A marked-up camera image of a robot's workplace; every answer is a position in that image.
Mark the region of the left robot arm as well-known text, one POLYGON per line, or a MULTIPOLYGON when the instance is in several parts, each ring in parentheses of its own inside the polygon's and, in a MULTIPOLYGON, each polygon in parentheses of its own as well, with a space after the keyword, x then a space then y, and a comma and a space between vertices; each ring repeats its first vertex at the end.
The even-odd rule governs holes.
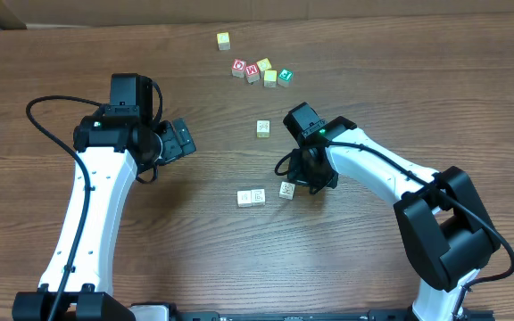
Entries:
POLYGON ((162 119, 153 107, 162 91, 142 75, 111 78, 110 101, 75 127, 73 144, 51 140, 75 160, 69 206, 54 254, 34 292, 18 292, 15 320, 160 320, 176 317, 169 303, 126 307, 112 296, 112 266, 130 187, 195 152, 185 121, 162 119))

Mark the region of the white block row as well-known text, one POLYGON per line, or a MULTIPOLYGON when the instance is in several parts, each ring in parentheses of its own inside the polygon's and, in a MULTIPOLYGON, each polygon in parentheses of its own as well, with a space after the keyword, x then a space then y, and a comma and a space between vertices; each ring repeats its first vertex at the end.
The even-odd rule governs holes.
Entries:
POLYGON ((295 184, 283 181, 279 188, 279 197, 292 200, 294 198, 295 184))
POLYGON ((270 121, 269 120, 257 120, 256 121, 256 136, 258 138, 270 137, 270 121))
POLYGON ((251 191, 251 202, 253 206, 262 206, 266 203, 265 190, 253 189, 251 191))

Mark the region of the white block single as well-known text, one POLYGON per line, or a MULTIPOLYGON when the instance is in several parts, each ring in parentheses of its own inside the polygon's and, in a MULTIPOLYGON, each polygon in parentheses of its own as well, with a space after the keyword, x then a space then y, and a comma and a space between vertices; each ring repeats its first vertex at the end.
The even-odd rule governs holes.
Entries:
POLYGON ((252 191, 251 190, 237 191, 236 192, 236 200, 237 200, 237 205, 240 208, 251 207, 253 204, 252 191))

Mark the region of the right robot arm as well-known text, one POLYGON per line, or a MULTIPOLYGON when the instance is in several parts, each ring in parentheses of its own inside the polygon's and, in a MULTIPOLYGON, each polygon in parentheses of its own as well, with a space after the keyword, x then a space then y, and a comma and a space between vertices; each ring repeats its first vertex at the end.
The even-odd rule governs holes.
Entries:
POLYGON ((467 173, 419 166, 371 140, 344 117, 330 122, 301 103, 283 123, 297 142, 283 161, 284 176, 311 194, 350 177, 393 207, 419 293, 405 312, 374 311, 370 320, 491 320, 463 301, 479 272, 502 245, 467 173))

